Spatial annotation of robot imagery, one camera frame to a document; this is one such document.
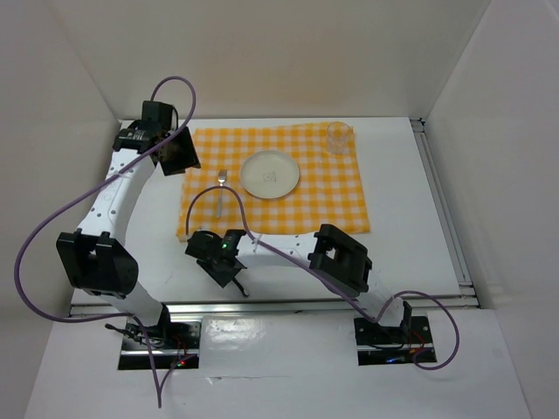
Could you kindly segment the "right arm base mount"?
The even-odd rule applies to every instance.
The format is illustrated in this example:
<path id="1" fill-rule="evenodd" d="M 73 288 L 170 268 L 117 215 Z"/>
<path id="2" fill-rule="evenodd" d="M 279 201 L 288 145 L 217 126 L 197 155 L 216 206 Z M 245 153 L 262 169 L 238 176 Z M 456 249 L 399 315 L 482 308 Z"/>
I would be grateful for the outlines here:
<path id="1" fill-rule="evenodd" d="M 359 366 L 412 364 L 415 355 L 419 363 L 438 362 L 426 316 L 411 317 L 408 333 L 363 318 L 354 319 L 354 329 Z"/>

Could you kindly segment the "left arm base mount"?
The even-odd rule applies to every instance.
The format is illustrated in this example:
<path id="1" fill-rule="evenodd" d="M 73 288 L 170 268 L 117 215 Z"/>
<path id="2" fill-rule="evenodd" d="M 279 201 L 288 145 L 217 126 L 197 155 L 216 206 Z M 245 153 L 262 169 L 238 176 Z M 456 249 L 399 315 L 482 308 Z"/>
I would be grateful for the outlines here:
<path id="1" fill-rule="evenodd" d="M 199 348 L 201 341 L 200 321 L 173 322 L 163 336 L 153 327 L 148 328 L 155 368 L 198 369 Z M 149 370 L 151 364 L 148 356 L 146 339 L 140 328 L 133 321 L 117 327 L 105 324 L 107 330 L 122 336 L 118 369 L 121 371 Z"/>

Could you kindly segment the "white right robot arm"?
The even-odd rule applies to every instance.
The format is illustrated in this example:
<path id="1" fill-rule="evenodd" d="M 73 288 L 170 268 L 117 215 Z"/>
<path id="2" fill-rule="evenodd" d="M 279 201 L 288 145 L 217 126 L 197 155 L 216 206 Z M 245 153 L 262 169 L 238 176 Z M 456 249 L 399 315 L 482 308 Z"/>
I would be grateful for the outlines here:
<path id="1" fill-rule="evenodd" d="M 373 318 L 377 342 L 404 343 L 411 335 L 411 306 L 390 295 L 374 274 L 367 248 L 334 225 L 293 236 L 228 230 L 220 237 L 199 230 L 187 240 L 185 254 L 222 287 L 237 284 L 237 275 L 249 268 L 301 268 Z"/>

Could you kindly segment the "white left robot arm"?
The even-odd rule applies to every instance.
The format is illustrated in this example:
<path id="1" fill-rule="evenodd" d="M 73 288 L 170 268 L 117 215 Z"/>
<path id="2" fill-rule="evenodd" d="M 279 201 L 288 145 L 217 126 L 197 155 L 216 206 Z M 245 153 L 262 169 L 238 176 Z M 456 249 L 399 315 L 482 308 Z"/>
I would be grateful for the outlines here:
<path id="1" fill-rule="evenodd" d="M 165 347 L 179 329 L 167 306 L 139 282 L 139 265 L 124 247 L 129 220 L 156 168 L 170 176 L 199 166 L 190 131 L 178 128 L 175 107 L 144 101 L 141 118 L 114 138 L 108 185 L 76 231 L 61 233 L 56 242 L 72 287 L 137 317 L 142 339 L 153 348 Z"/>

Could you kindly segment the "clear plastic cup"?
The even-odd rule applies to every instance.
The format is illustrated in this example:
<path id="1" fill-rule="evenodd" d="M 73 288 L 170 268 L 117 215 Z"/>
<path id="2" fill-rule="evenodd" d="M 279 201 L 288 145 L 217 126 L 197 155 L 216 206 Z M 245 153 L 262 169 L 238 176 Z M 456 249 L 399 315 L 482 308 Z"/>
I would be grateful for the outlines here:
<path id="1" fill-rule="evenodd" d="M 344 122 L 331 122 L 326 130 L 327 151 L 332 155 L 349 153 L 349 142 L 353 139 L 353 129 Z"/>

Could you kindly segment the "yellow white checkered cloth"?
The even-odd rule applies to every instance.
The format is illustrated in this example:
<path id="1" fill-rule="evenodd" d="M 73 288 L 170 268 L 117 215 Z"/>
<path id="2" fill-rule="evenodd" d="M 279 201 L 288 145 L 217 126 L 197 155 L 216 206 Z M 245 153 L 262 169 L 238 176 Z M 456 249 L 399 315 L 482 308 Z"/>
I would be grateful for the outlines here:
<path id="1" fill-rule="evenodd" d="M 327 123 L 279 127 L 199 128 L 193 135 L 201 168 L 183 178 L 176 236 L 184 242 L 194 230 L 223 234 L 249 227 L 263 234 L 300 234 L 329 223 L 348 234 L 370 231 L 362 189 L 355 139 L 349 153 L 327 151 Z M 278 150 L 299 165 L 300 180 L 289 195 L 263 200 L 246 192 L 239 181 L 243 162 L 262 150 Z M 217 174 L 228 170 L 223 186 L 222 216 L 216 219 L 219 185 Z"/>

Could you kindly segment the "silver table knife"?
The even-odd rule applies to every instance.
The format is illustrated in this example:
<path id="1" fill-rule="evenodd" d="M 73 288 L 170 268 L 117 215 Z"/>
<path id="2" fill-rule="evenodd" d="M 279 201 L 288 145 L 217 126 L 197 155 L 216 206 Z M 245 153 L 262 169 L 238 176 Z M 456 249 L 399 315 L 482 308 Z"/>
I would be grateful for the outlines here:
<path id="1" fill-rule="evenodd" d="M 240 290 L 244 298 L 248 298 L 250 293 L 236 280 L 233 280 L 234 285 Z"/>

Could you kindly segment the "cream round plate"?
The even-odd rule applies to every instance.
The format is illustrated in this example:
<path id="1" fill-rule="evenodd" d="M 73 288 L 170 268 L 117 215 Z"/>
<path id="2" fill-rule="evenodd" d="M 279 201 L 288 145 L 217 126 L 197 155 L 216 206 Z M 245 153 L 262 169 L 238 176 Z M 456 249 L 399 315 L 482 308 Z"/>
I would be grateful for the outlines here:
<path id="1" fill-rule="evenodd" d="M 279 199 L 293 192 L 300 180 L 300 168 L 288 154 L 262 150 L 241 165 L 239 181 L 250 195 L 264 200 Z"/>

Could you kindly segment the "silver fork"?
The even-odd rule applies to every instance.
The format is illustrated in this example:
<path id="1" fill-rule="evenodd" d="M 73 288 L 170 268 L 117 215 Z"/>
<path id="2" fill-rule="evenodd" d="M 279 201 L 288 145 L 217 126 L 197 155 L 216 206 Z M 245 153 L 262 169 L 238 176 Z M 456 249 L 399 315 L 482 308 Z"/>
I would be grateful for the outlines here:
<path id="1" fill-rule="evenodd" d="M 215 212 L 216 219 L 219 219 L 222 216 L 222 209 L 223 209 L 223 186 L 225 185 L 228 177 L 228 170 L 227 169 L 220 169 L 217 174 L 217 180 L 219 185 L 219 193 L 217 197 L 217 207 Z"/>

